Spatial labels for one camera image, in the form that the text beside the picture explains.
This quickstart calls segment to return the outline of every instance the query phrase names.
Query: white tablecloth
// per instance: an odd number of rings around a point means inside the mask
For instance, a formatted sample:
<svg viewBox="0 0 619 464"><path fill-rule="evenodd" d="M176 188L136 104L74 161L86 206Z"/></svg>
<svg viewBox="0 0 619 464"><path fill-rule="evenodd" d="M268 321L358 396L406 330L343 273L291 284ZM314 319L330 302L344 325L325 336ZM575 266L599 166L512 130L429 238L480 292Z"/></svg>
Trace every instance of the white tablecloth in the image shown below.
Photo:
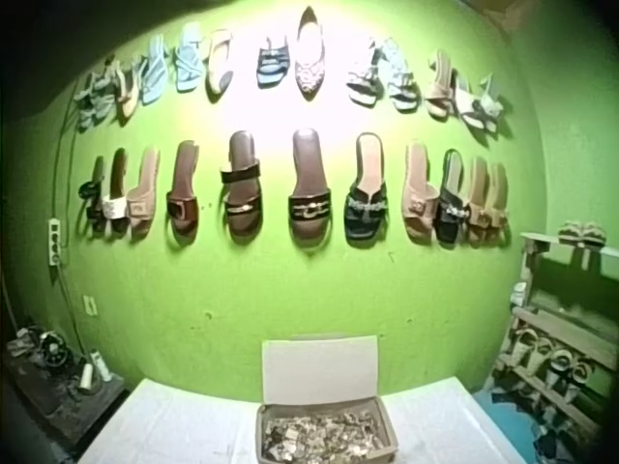
<svg viewBox="0 0 619 464"><path fill-rule="evenodd" d="M398 435L396 464L525 464L451 378L382 397ZM256 464L257 403L142 381L80 464Z"/></svg>

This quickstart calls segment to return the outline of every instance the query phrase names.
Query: wedge sandal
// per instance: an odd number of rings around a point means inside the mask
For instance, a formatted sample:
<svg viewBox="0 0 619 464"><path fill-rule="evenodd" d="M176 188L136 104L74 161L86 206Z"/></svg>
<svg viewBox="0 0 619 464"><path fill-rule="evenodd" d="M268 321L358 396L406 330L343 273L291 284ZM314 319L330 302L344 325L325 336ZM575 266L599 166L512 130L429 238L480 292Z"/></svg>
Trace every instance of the wedge sandal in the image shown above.
<svg viewBox="0 0 619 464"><path fill-rule="evenodd" d="M428 240L438 208L438 190L427 182L426 145L415 140L406 147L406 179L401 211L406 233L412 239Z"/></svg>
<svg viewBox="0 0 619 464"><path fill-rule="evenodd" d="M371 240L387 212L383 145L374 133L357 138L357 179L346 196L344 231L349 241Z"/></svg>
<svg viewBox="0 0 619 464"><path fill-rule="evenodd" d="M230 232L250 235L262 218L260 163L255 158L253 136L246 130L230 137L229 167L221 171L227 187L223 199Z"/></svg>
<svg viewBox="0 0 619 464"><path fill-rule="evenodd" d="M198 224L199 206L192 187L197 158L197 145L191 140L181 142L176 153L172 190L166 196L172 227L180 235L190 235Z"/></svg>
<svg viewBox="0 0 619 464"><path fill-rule="evenodd" d="M322 164L320 139L313 129L297 130L293 135L293 155L297 184L288 197L288 214L298 238L322 236L331 217L331 191Z"/></svg>

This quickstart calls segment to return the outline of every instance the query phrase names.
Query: women's sandal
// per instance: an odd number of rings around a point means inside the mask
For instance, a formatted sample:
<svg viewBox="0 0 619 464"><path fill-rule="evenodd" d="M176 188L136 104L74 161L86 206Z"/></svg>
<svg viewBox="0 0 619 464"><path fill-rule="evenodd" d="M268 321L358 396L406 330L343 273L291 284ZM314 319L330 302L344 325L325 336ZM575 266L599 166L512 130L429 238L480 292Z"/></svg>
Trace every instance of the women's sandal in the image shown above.
<svg viewBox="0 0 619 464"><path fill-rule="evenodd" d="M301 15L296 52L297 84L301 92L309 97L318 91L325 77L325 44L322 40L322 26L318 24L312 7L307 7Z"/></svg>
<svg viewBox="0 0 619 464"><path fill-rule="evenodd" d="M221 95L232 81L234 71L230 65L232 33L220 29L211 34L211 50L208 60L208 84L214 95Z"/></svg>
<svg viewBox="0 0 619 464"><path fill-rule="evenodd" d="M499 101L499 94L494 85L492 74L482 79L482 89L484 92L480 97L479 104L484 113L484 125L490 133L496 133L498 119L503 112L503 105Z"/></svg>
<svg viewBox="0 0 619 464"><path fill-rule="evenodd" d="M150 230L157 206L157 175L160 153L149 147L142 155L137 187L127 192L127 210L132 229L140 234Z"/></svg>
<svg viewBox="0 0 619 464"><path fill-rule="evenodd" d="M443 182L438 200L434 229L439 242L453 245L468 211L459 196L462 178L462 157L456 150L448 150L443 160Z"/></svg>
<svg viewBox="0 0 619 464"><path fill-rule="evenodd" d="M357 138L357 179L346 196L346 239L372 239L380 229L386 212L383 145L376 134L365 132Z"/></svg>
<svg viewBox="0 0 619 464"><path fill-rule="evenodd" d="M424 93L427 111L439 119L446 118L452 108L452 61L443 50L437 50L429 60L429 66L435 71L434 80Z"/></svg>
<svg viewBox="0 0 619 464"><path fill-rule="evenodd" d="M122 234L129 224L127 219L127 197L125 196L125 173L127 152L120 148L114 154L112 175L109 179L109 195L103 197L103 215L112 223L112 230Z"/></svg>
<svg viewBox="0 0 619 464"><path fill-rule="evenodd" d="M163 35L153 36L148 43L148 54L142 61L139 72L144 104L156 102L163 95L168 75L166 55Z"/></svg>
<svg viewBox="0 0 619 464"><path fill-rule="evenodd" d="M503 229L507 226L507 193L505 166L501 162L494 162L490 167L490 188L486 203L486 212L490 217L486 232L486 239L489 241L499 239Z"/></svg>
<svg viewBox="0 0 619 464"><path fill-rule="evenodd" d="M468 80L460 72L453 70L454 101L456 102L457 114L467 126L475 129L483 129L484 114L480 111L480 103L477 97L471 93Z"/></svg>
<svg viewBox="0 0 619 464"><path fill-rule="evenodd" d="M582 228L582 242L590 247L603 247L606 233L596 222L587 222Z"/></svg>
<svg viewBox="0 0 619 464"><path fill-rule="evenodd" d="M486 212L486 160L475 157L471 162L471 183L468 193L467 238L469 243L476 245L484 240L486 230L490 226L490 216Z"/></svg>
<svg viewBox="0 0 619 464"><path fill-rule="evenodd" d="M415 140L406 147L406 180L402 190L402 217L412 239L428 240L438 207L438 190L427 182L426 145Z"/></svg>
<svg viewBox="0 0 619 464"><path fill-rule="evenodd" d="M320 139L313 129L300 129L293 138L297 184L288 197L288 214L300 239L321 237L331 217L331 191L320 153Z"/></svg>
<svg viewBox="0 0 619 464"><path fill-rule="evenodd" d="M383 43L381 51L390 66L387 94L397 111L412 111L419 105L413 72L391 37Z"/></svg>
<svg viewBox="0 0 619 464"><path fill-rule="evenodd" d="M290 68L290 51L288 40L284 34L271 35L260 47L256 79L258 87L274 87L278 85Z"/></svg>
<svg viewBox="0 0 619 464"><path fill-rule="evenodd" d="M190 235L197 227L199 206L192 186L197 157L198 147L193 141L180 143L174 165L174 183L166 196L172 227L180 235Z"/></svg>
<svg viewBox="0 0 619 464"><path fill-rule="evenodd" d="M367 46L354 61L348 72L348 97L363 106L374 106L378 98L378 60L380 49L374 39L368 38Z"/></svg>
<svg viewBox="0 0 619 464"><path fill-rule="evenodd" d="M200 26L190 22L183 26L181 43L175 50L176 89L179 92L190 92L195 89L204 74L204 64L200 59L199 47L202 42Z"/></svg>
<svg viewBox="0 0 619 464"><path fill-rule="evenodd" d="M262 217L260 163L250 132L232 134L228 157L229 168L221 171L221 181L227 187L223 203L228 227L235 235L250 235Z"/></svg>

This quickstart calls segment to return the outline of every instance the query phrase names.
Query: tan sandal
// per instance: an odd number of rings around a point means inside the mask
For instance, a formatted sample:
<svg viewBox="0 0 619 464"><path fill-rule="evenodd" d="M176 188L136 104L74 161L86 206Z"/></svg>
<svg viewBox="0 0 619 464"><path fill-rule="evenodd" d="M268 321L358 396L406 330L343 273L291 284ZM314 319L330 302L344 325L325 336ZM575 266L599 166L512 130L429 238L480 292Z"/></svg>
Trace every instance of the tan sandal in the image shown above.
<svg viewBox="0 0 619 464"><path fill-rule="evenodd" d="M427 182L426 145L415 140L406 147L406 180L402 190L402 217L412 239L429 239L438 206L438 190Z"/></svg>
<svg viewBox="0 0 619 464"><path fill-rule="evenodd" d="M431 116L443 119L453 107L452 61L445 51L439 49L430 57L429 66L435 74L424 93L426 108Z"/></svg>
<svg viewBox="0 0 619 464"><path fill-rule="evenodd" d="M471 183L468 194L469 216L467 220L467 235L471 244L482 242L486 230L490 226L490 216L485 208L486 178L486 160L482 157L473 158L471 161Z"/></svg>

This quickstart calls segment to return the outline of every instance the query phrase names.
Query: wall socket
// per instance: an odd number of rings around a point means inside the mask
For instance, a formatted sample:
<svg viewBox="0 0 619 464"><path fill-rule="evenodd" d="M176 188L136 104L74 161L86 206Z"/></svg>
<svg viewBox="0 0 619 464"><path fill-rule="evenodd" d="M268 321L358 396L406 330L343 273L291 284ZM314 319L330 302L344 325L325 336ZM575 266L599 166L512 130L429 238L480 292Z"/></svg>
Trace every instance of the wall socket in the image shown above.
<svg viewBox="0 0 619 464"><path fill-rule="evenodd" d="M60 220L53 217L47 222L47 252L49 266L60 265Z"/></svg>

